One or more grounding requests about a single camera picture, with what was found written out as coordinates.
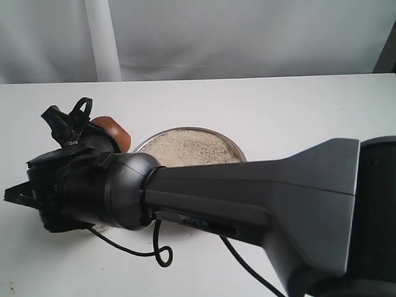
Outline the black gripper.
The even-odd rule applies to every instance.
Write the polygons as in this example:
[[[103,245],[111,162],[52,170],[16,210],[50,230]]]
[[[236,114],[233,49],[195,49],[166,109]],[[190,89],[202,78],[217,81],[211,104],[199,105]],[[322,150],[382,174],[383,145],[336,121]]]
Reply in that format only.
[[[81,98],[68,114],[51,105],[41,117],[64,146],[28,162],[24,196],[51,233],[112,226],[109,175],[122,155],[116,141],[88,123],[93,100]]]

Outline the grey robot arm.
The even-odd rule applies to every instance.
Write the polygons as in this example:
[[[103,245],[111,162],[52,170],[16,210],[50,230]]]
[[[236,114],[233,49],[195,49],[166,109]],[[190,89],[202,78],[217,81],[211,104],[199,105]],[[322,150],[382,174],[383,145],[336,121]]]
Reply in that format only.
[[[289,296],[395,295],[395,137],[166,168],[113,149],[91,109],[82,98],[43,113],[61,147],[30,160],[28,177],[48,231],[168,221],[262,247]]]

